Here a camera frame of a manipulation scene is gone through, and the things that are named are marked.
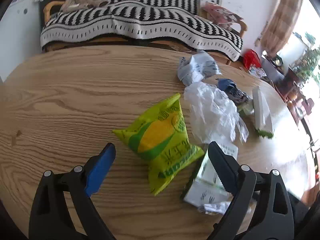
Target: chair armrest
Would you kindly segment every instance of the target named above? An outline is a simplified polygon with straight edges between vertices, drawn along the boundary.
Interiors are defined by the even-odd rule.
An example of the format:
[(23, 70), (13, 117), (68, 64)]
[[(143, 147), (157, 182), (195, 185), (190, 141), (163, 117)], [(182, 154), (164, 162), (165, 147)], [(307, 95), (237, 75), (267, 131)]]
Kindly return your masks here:
[(44, 24), (46, 24), (50, 20), (50, 11), (53, 6), (63, 5), (65, 1), (52, 1), (49, 2), (43, 9), (44, 13)]
[(243, 21), (237, 21), (237, 23), (240, 24), (240, 26), (241, 26), (239, 36), (240, 36), (240, 38), (242, 38), (243, 34), (248, 30), (248, 27)]

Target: black and white blanket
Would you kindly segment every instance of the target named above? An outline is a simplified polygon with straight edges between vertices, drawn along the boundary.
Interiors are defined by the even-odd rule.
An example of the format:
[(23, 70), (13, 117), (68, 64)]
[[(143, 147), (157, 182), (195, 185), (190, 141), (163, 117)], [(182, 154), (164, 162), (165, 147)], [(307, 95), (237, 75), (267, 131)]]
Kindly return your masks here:
[(41, 45), (52, 41), (81, 42), (117, 34), (138, 40), (174, 39), (193, 49), (221, 52), (232, 61), (239, 58), (242, 48), (239, 36), (197, 18), (182, 7), (122, 0), (103, 8), (59, 12), (45, 25)]

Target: wooden table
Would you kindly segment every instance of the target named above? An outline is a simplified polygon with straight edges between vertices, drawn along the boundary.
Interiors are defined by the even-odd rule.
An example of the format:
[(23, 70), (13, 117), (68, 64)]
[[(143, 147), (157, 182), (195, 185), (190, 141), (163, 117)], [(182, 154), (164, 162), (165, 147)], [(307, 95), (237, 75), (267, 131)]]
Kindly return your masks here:
[[(198, 213), (179, 200), (195, 164), (182, 170), (154, 197), (148, 167), (112, 133), (129, 126), (155, 103), (183, 95), (176, 70), (180, 52), (134, 46), (63, 49), (33, 57), (18, 66), (1, 86), (0, 197), (8, 213), (28, 235), (29, 214), (45, 170), (68, 172), (97, 155), (107, 142), (116, 160), (92, 201), (117, 239), (206, 239), (220, 215)], [(281, 98), (267, 83), (221, 65), (222, 76), (251, 94), (260, 85), (273, 116), (275, 137), (259, 138), (253, 124), (238, 161), (254, 171), (278, 169), (286, 186), (302, 194), (308, 180), (307, 158), (298, 129)], [(207, 80), (215, 83), (214, 78)], [(180, 99), (190, 141), (188, 105)], [(83, 232), (66, 194), (71, 217)]]

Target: green snack bag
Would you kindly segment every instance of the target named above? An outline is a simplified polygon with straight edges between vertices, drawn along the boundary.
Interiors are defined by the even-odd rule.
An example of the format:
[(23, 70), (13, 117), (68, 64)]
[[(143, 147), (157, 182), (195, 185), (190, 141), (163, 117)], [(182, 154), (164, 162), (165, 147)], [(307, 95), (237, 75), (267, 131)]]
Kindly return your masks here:
[(189, 143), (180, 94), (152, 106), (125, 130), (113, 132), (149, 164), (151, 193), (157, 195), (204, 152)]

